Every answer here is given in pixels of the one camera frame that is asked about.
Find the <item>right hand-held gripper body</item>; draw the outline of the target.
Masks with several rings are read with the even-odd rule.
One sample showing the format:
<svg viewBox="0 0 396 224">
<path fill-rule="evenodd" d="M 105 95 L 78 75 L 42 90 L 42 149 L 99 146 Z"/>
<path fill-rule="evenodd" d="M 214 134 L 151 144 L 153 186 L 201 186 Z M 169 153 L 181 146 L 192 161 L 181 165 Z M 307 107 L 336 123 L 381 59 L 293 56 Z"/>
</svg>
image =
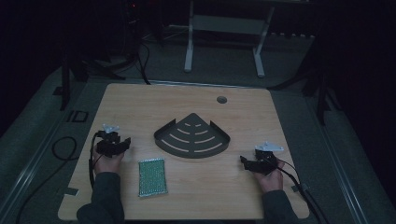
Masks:
<svg viewBox="0 0 396 224">
<path fill-rule="evenodd" d="M 250 161 L 248 170 L 251 172 L 268 175 L 273 172 L 277 167 L 277 158 L 275 152 L 283 151 L 282 146 L 263 142 L 261 145 L 255 146 L 255 161 Z"/>
</svg>

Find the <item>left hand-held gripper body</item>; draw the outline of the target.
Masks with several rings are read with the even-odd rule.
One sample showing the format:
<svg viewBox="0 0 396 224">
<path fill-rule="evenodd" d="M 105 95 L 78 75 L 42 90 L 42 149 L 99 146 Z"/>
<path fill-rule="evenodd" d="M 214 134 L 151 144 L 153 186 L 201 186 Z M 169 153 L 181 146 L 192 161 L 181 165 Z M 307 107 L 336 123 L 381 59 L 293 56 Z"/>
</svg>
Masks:
<svg viewBox="0 0 396 224">
<path fill-rule="evenodd" d="M 103 129 L 96 133 L 96 136 L 101 138 L 96 147 L 97 153 L 112 158 L 125 151 L 125 146 L 120 141 L 119 129 L 119 126 L 103 125 Z"/>
</svg>

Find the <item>person's left hand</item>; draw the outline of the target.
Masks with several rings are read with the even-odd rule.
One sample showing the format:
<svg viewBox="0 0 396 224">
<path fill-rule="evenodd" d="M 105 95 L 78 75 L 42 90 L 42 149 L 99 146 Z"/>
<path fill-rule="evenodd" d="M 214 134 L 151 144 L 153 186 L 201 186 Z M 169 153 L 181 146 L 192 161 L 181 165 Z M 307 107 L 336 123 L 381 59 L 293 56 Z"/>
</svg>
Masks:
<svg viewBox="0 0 396 224">
<path fill-rule="evenodd" d="M 120 172 L 120 165 L 124 154 L 114 155 L 111 158 L 99 154 L 96 149 L 92 152 L 93 155 L 93 170 L 96 175 L 101 173 L 115 173 Z"/>
</svg>

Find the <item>dark corner shelf rack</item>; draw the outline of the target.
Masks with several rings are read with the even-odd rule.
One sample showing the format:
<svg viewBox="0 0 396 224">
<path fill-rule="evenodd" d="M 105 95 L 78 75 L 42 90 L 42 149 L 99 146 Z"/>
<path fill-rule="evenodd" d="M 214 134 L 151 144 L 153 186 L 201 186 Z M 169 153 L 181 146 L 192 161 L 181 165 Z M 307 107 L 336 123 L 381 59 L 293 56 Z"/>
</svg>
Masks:
<svg viewBox="0 0 396 224">
<path fill-rule="evenodd" d="M 203 159 L 220 154 L 231 137 L 215 122 L 206 123 L 196 113 L 171 120 L 154 133 L 156 145 L 163 151 L 185 159 Z"/>
</svg>

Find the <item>white metal stand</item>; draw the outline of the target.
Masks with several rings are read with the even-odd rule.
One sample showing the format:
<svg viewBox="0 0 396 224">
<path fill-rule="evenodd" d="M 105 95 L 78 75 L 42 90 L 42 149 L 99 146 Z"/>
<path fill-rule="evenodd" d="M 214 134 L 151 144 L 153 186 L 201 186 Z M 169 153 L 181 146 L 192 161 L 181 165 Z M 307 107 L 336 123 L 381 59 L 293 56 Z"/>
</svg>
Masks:
<svg viewBox="0 0 396 224">
<path fill-rule="evenodd" d="M 185 54 L 184 71 L 189 73 L 192 69 L 194 53 L 194 34 L 218 35 L 225 37 L 220 40 L 221 45 L 236 45 L 237 38 L 251 37 L 256 42 L 251 44 L 252 58 L 255 63 L 257 77 L 264 77 L 262 62 L 262 48 L 270 23 L 275 13 L 275 7 L 264 7 L 263 19 L 237 18 L 230 16 L 205 15 L 195 10 L 197 0 L 189 0 L 188 44 Z"/>
</svg>

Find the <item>black tripod stand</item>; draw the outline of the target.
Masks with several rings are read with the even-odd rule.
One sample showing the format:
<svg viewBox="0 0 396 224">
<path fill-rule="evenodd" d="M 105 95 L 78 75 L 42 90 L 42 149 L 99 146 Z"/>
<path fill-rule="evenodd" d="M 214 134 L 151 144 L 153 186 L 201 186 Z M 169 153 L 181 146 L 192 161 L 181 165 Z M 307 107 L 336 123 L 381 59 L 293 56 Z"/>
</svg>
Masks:
<svg viewBox="0 0 396 224">
<path fill-rule="evenodd" d="M 326 96 L 337 65 L 331 43 L 325 36 L 316 35 L 296 74 L 280 84 L 268 87 L 268 90 L 280 91 L 305 79 L 302 94 L 306 97 L 318 95 L 316 117 L 321 125 L 325 124 L 324 112 L 329 108 Z"/>
<path fill-rule="evenodd" d="M 109 62 L 105 33 L 97 20 L 66 20 L 62 26 L 62 85 L 54 91 L 62 97 L 60 110 L 64 111 L 71 97 L 70 73 L 77 81 L 86 82 L 89 78 L 87 67 L 90 66 L 101 76 L 124 80 L 116 75 L 116 65 L 104 66 L 99 61 Z"/>
</svg>

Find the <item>green circuit board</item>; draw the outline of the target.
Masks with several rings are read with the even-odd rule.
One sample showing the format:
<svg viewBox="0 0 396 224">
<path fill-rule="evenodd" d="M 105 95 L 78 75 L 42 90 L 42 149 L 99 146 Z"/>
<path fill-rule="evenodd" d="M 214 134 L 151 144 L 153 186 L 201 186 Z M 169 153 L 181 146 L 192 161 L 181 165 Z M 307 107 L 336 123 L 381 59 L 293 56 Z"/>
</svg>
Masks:
<svg viewBox="0 0 396 224">
<path fill-rule="evenodd" d="M 149 197 L 167 192 L 164 159 L 148 159 L 138 162 L 140 197 Z"/>
</svg>

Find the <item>person's right hand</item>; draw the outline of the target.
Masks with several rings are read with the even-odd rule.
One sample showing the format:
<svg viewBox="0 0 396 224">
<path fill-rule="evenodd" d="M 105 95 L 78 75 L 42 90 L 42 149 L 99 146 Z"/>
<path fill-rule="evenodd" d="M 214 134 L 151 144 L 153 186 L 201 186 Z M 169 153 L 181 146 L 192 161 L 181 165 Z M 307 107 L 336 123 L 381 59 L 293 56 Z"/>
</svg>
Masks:
<svg viewBox="0 0 396 224">
<path fill-rule="evenodd" d="M 274 190 L 282 190 L 283 189 L 283 175 L 281 169 L 284 166 L 283 161 L 277 162 L 277 169 L 271 172 L 268 175 L 263 175 L 259 173 L 254 173 L 254 177 L 259 183 L 261 190 L 263 193 L 268 193 Z"/>
</svg>

